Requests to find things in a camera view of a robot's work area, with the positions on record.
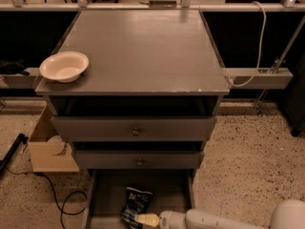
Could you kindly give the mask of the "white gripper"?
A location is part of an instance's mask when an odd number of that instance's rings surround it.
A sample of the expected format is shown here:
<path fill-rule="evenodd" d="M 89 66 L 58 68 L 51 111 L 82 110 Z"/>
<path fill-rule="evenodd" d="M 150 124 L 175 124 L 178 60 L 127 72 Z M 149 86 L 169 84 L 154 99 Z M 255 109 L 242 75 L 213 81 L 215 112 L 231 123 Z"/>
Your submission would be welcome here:
<path fill-rule="evenodd" d="M 160 229 L 187 229 L 185 215 L 174 211 L 164 211 L 157 214 L 140 214 L 134 217 L 138 223 L 151 227 L 159 225 Z"/>

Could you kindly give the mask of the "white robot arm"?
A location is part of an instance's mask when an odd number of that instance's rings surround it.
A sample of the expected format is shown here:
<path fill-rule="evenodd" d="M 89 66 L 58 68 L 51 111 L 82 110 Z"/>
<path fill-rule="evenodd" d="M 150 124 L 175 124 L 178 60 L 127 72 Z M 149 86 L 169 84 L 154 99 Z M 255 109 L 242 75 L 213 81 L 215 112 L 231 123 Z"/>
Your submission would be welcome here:
<path fill-rule="evenodd" d="M 159 229 L 305 229 L 305 202 L 286 199 L 274 209 L 268 228 L 233 219 L 226 219 L 202 210 L 190 209 L 186 213 L 163 211 L 161 214 L 140 214 L 138 223 Z"/>

